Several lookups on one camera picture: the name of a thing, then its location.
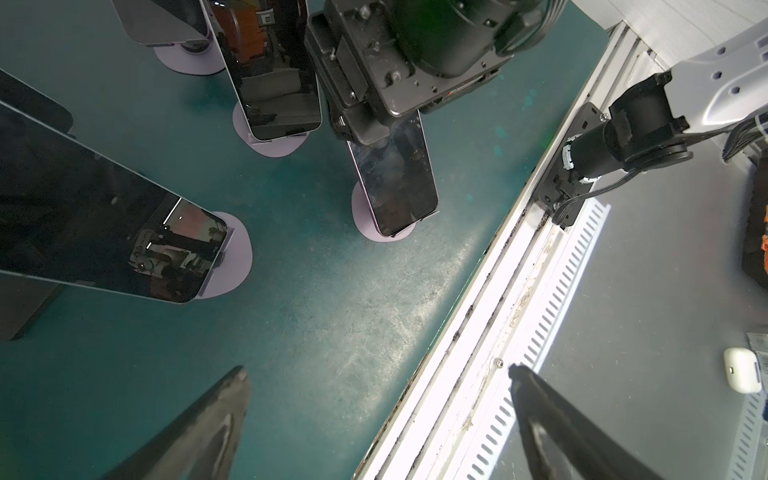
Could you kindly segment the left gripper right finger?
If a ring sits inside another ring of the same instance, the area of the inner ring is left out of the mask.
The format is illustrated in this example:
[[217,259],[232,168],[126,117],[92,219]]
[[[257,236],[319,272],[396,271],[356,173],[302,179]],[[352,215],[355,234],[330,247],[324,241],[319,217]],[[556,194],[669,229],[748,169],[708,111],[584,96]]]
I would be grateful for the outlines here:
[[509,367],[511,397],[534,479],[658,479],[536,372]]

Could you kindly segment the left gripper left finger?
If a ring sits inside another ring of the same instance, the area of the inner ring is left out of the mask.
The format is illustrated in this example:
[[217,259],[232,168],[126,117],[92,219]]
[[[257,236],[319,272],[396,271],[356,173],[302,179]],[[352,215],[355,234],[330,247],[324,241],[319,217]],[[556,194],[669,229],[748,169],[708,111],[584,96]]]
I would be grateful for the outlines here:
[[105,479],[227,479],[240,443],[251,385],[237,366]]

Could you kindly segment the white edged phone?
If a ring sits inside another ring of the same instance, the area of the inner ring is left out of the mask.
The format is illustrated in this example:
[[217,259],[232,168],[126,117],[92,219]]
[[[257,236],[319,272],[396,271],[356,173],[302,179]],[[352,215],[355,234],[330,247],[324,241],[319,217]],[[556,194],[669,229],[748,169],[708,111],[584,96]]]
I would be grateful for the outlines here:
[[2,104],[2,272],[185,304],[230,235],[220,216]]

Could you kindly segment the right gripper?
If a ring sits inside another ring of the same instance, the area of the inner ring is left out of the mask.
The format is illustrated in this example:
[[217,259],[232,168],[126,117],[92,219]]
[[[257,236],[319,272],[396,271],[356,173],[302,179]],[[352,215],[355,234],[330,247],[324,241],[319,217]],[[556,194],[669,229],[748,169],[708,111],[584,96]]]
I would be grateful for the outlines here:
[[417,66],[398,42],[386,1],[325,1],[306,25],[314,63],[337,138],[363,146],[384,141],[406,117],[428,114],[498,75],[489,51],[457,77]]

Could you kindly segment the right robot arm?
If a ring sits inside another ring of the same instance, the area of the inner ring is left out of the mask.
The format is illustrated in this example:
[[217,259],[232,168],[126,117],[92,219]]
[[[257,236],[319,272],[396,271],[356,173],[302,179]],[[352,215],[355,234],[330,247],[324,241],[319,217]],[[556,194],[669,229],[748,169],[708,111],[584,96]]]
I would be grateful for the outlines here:
[[[561,1],[328,1],[305,45],[344,140],[375,231],[394,237],[431,216],[437,187],[423,114],[495,78],[556,25]],[[767,26],[750,29],[629,87],[607,120],[577,126],[534,192],[555,225],[571,226],[594,183],[631,180],[690,159],[728,134],[741,150],[767,126]]]

